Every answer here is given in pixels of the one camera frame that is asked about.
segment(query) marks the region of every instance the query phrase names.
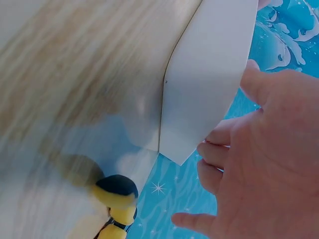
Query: yellow bee toy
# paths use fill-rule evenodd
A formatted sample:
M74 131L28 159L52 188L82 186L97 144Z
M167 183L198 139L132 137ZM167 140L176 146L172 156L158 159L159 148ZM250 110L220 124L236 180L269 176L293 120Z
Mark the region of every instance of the yellow bee toy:
M96 182L93 194L110 214L110 219L95 239L125 239L137 215L135 183L123 175L113 175Z

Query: wooden surface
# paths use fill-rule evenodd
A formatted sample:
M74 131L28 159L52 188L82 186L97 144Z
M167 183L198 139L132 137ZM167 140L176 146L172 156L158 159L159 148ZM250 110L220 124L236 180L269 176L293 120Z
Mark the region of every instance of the wooden surface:
M0 0L0 238L92 239L103 176L139 191L162 84L200 0Z

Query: blue background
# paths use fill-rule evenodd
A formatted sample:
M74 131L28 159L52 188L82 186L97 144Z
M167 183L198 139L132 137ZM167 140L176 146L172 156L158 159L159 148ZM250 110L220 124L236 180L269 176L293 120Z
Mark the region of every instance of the blue background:
M289 68L319 77L318 15L319 0L273 0L258 12L250 58L257 61L262 71ZM239 90L226 118L239 117L257 108ZM199 159L195 152L179 167L161 155L158 157L140 195L139 212L128 239L206 238L176 228L170 221L174 212L216 213L215 197L199 183Z

